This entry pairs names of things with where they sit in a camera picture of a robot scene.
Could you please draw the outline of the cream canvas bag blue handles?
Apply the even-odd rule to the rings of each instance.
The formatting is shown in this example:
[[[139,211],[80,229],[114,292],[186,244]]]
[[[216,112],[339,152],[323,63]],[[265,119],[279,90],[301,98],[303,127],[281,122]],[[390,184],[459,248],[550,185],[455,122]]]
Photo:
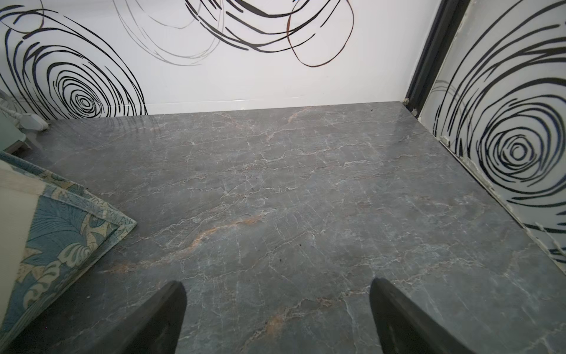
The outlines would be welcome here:
[[[1,350],[136,226],[81,184],[1,153]]]

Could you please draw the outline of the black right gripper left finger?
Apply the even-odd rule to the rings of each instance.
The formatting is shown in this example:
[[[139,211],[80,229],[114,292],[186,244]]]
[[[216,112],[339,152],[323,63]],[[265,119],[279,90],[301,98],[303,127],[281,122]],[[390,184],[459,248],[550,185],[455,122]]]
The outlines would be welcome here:
[[[174,353],[187,309],[187,292],[170,281],[87,353]]]

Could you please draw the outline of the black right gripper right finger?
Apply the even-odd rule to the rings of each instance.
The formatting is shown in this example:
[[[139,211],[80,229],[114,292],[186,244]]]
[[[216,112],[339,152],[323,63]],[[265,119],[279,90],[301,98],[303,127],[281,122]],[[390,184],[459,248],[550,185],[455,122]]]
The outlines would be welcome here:
[[[384,353],[472,352],[386,279],[372,280],[369,302]]]

